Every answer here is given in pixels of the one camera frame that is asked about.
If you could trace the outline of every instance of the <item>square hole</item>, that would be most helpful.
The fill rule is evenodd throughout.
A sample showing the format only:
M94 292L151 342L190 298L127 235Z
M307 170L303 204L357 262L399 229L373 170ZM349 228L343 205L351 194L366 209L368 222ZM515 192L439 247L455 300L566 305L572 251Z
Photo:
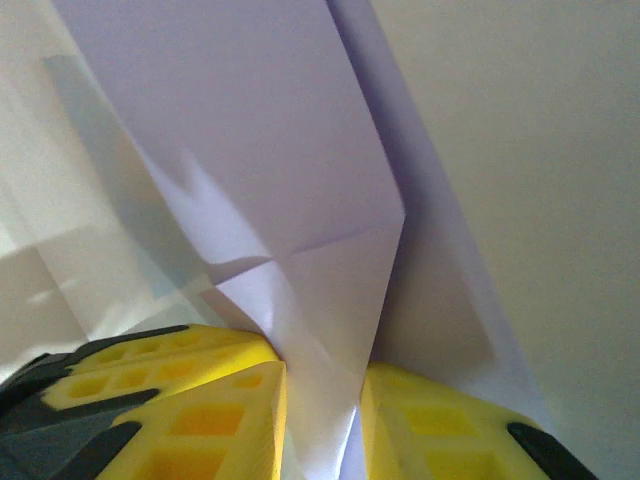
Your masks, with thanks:
M244 415L240 404L209 404L185 408L171 426L174 435L235 435Z
M248 375L233 382L233 386L238 388L256 388L261 382L262 375Z
M132 388L142 385L144 379L147 378L149 370L146 368L138 368L124 372L116 381L116 388Z
M416 405L405 408L405 417L418 435L475 435L469 417L460 408Z
M506 480L493 452L452 450L427 452L434 480Z
M136 480L214 480L224 450L164 448L151 453Z
M165 363L159 368L156 380L162 382L165 380L174 380L176 378L184 377L193 371L193 367L193 361Z
M126 345L114 345L107 347L104 350L95 353L96 363L110 363L120 360L127 353L128 347Z
M134 355L145 355L147 353L153 353L160 348L160 340L146 340L144 342L140 342L136 346Z
M71 398L82 398L96 395L102 391L108 380L109 377L94 377L76 380L69 389L69 396Z
M171 338L171 342L178 348L190 347L200 341L200 334L195 332L178 333Z

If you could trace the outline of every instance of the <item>white paper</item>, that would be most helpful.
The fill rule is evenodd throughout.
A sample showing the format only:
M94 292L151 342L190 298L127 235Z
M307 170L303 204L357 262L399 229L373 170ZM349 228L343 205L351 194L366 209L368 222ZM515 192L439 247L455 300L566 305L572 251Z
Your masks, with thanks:
M302 471L337 478L403 210L329 10L56 5L213 293L246 315L229 323L264 332L287 361Z

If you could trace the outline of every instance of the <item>beige wall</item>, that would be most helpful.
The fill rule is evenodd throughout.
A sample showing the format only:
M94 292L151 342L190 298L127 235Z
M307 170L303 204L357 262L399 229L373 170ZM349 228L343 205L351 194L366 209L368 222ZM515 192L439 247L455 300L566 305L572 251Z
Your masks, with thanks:
M372 0L561 439L640 471L640 2Z

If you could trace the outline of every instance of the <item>yellow rubber piece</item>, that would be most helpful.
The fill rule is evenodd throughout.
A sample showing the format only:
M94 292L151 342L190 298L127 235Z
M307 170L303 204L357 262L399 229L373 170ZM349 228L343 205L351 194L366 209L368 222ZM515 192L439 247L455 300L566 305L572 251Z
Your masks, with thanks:
M369 480L548 480L506 429L530 419L397 367L369 366L361 419Z
M260 335L190 325L182 332L118 343L83 359L47 388L43 401L62 410L157 388L151 402L259 363L279 360Z
M266 362L126 412L140 430L98 480L277 480L284 362Z

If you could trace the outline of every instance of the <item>yellow plastic part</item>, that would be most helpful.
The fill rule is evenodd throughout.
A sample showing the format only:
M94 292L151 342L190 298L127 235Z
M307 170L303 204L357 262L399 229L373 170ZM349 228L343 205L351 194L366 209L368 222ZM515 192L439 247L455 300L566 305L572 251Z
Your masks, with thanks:
M361 399L369 480L548 480L506 429L530 419L371 364Z
M267 362L126 412L142 427L98 480L277 480L285 364Z
M278 356L260 335L191 325L90 355L47 388L43 401L60 410L157 388L154 402L273 360Z

